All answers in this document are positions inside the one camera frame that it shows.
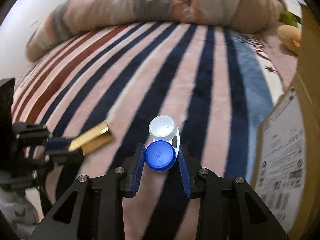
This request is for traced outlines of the tan plush toy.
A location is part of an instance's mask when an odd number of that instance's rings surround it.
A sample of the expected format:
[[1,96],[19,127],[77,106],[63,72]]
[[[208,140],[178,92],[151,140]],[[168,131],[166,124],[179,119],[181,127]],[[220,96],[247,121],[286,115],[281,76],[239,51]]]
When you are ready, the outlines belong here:
[[302,32],[291,25],[281,25],[277,28],[277,34],[286,49],[298,55]]

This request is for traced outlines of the gold rectangular box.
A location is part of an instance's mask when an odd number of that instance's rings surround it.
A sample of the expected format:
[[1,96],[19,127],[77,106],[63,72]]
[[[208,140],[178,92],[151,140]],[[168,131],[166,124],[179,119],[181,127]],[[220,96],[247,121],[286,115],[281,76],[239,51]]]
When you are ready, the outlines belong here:
[[80,149],[82,150],[83,156],[87,156],[114,140],[114,135],[107,122],[103,121],[73,139],[69,145],[69,152]]

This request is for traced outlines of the cardboard box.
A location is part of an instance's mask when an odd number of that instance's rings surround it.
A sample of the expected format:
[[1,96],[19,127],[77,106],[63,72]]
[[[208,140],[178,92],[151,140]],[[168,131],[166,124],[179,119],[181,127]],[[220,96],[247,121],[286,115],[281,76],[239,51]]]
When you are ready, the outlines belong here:
[[252,186],[290,239],[319,216],[319,20],[306,5],[297,72],[259,126]]

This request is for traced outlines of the rolled pink grey duvet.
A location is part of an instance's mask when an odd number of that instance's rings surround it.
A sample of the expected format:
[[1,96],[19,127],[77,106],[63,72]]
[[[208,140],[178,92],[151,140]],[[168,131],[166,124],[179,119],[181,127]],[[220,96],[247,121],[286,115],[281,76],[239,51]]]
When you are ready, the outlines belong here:
[[285,11],[284,0],[68,0],[47,15],[25,52],[36,62],[75,35],[134,22],[220,25],[252,34],[274,25]]

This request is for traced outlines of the striped fleece blanket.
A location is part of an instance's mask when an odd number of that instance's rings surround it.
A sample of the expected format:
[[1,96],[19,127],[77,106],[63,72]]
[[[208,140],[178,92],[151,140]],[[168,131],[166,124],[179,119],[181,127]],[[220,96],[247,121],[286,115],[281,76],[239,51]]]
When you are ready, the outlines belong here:
[[115,140],[47,179],[57,200],[79,174],[103,175],[171,116],[181,142],[219,176],[250,178],[257,129],[283,89],[259,38],[221,27],[134,23],[73,38],[17,81],[14,121],[76,137],[106,121]]

